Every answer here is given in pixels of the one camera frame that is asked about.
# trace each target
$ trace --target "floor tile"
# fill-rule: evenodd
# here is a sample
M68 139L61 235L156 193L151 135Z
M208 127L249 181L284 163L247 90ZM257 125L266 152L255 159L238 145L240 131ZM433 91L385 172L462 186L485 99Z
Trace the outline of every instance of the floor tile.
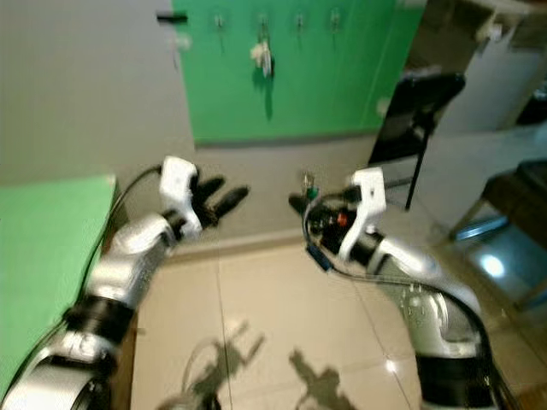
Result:
M297 381L290 355L301 350L317 366L379 363L382 349L351 283L327 276L301 246L221 258L226 332L247 321L254 333L236 341L247 352L262 348L232 392L264 390Z
M496 362L514 393L529 390L547 381L547 366L532 351L520 333L498 331L491 335Z
M189 383L209 375L201 386L220 385L219 395L228 398L217 270L218 261L204 261L156 274L139 312L132 410L156 408L178 395L194 349Z
M391 359L414 355L398 306L378 285L356 284L385 354Z
M409 408L394 375L385 366L353 372L331 368L301 370L289 389L234 400L234 410L403 410Z
M543 322L542 325L520 326L519 332L541 361L547 365L547 324Z
M420 410L421 388L418 378L418 369L414 357L403 360L394 360L395 374L403 387L404 395L412 410Z
M536 303L518 312L515 320L516 325L522 327L531 327L538 331L541 336L541 343L547 348L547 302Z
M544 410L547 403L547 384L519 394L521 408L525 410Z
M511 325L506 307L491 291L482 272L466 262L451 243L440 243L429 249L443 271L471 288L480 304L481 318L486 329L494 331Z
M547 251L512 225L460 241L458 249L511 302L547 277ZM497 261L497 270L489 272L485 262L491 260Z

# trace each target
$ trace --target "tiled floor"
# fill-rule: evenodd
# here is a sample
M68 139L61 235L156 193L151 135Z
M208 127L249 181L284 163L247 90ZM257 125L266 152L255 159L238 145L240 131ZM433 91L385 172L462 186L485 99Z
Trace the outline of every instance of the tiled floor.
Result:
M488 176L541 155L543 130L434 139L411 211L390 205L380 224L475 289L516 392L547 382L547 314L514 312L444 237ZM404 194L388 197L401 202ZM327 276L300 244L164 267L139 328L134 410L176 396L191 355L188 380L205 379L199 389L216 390L224 409L419 408L414 353L395 305L377 287Z

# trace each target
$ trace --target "black chair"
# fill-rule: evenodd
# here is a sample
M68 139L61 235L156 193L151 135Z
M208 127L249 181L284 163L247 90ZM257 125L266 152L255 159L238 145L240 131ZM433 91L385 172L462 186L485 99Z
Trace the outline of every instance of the black chair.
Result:
M432 135L437 113L455 97L465 85L459 73L439 74L402 80L395 89L384 125L379 132L368 165L417 156L411 178L387 182L386 188L410 184L405 209L410 209L427 140Z

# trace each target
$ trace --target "cable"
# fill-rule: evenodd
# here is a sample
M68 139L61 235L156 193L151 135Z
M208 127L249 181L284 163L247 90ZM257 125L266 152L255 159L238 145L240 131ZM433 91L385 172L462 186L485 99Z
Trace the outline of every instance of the cable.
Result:
M191 367L194 364L194 361L196 361L197 357L203 352L203 350L209 346L214 346L216 342L216 339L210 337L208 339L205 339L201 341L192 351L190 354L190 357L188 358L188 361L186 362L186 367L184 374L182 376L182 384L181 384L181 393L185 393L187 390L191 390L194 386L194 383L188 384L188 381L190 380L190 372Z
M137 177L131 181L131 183L120 193L120 195L116 198L114 205L112 205L112 208L109 211L109 214L107 215L107 218L103 224L103 227L101 228L101 231L97 235L97 239L95 240L95 243L93 244L93 248L90 252L90 254L87 256L87 261L85 263L85 268L82 274L82 279L79 284L79 290L78 290L78 297L77 301L80 300L85 291L85 283L87 282L87 278L89 277L89 273L91 270L91 264L93 263L93 260L95 259L95 256L97 254L97 251L99 247L101 246L101 243L104 240L104 235L106 234L106 231L112 222L112 219L115 217L115 215L120 210L121 205L126 200L126 196L129 194L129 192L135 187L136 184L138 184L144 177L147 175L150 175L151 173L162 173L162 165L155 165L153 167L149 167L145 169L143 172L141 172Z
M313 245L314 241L311 239L311 236L309 235L309 215L313 211L313 209L319 205L321 205L323 202L327 200L332 199L341 199L343 196L341 194L327 194L324 196L320 196L315 198L307 207L303 214L303 220L302 220L302 226L303 226L303 235L306 240L306 243L311 243ZM484 356L485 362L488 365L488 368L486 369L486 374L489 375L491 380L491 386L493 388L492 392L494 394L494 399L497 405L500 409L505 409L505 403L503 402L503 397L505 397L505 400L509 403L511 408L513 409L519 409L520 405L517 402L517 400L513 397L511 394L511 391L503 379L499 369L497 369L496 364L494 363L494 358L491 350L490 345L490 338L488 337L488 332L486 331L485 325L482 322L482 319L480 316L471 308L468 304L466 304L464 301L459 299L457 296L452 295L450 292L446 290L442 290L438 288L437 286L431 285L431 284L425 284L414 280L405 280L401 278L386 278L386 277L363 277L354 275L349 272L344 272L337 267L334 266L333 263L330 263L330 268L336 272L339 276L348 278L349 280L358 281L358 282L367 282L367 283L376 283L376 284L386 284L391 286L419 286L422 289L429 291L431 293L439 293L440 295L446 297L451 302L455 303L466 315L468 319L470 319L472 325L474 325L475 329L479 333L480 336L480 353Z

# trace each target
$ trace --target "red component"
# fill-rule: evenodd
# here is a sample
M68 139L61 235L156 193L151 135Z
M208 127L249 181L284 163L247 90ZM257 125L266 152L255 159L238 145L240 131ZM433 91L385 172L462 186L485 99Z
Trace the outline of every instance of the red component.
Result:
M336 221L338 222L339 226L342 226L345 228L348 225L348 215L339 213L338 217L336 218Z

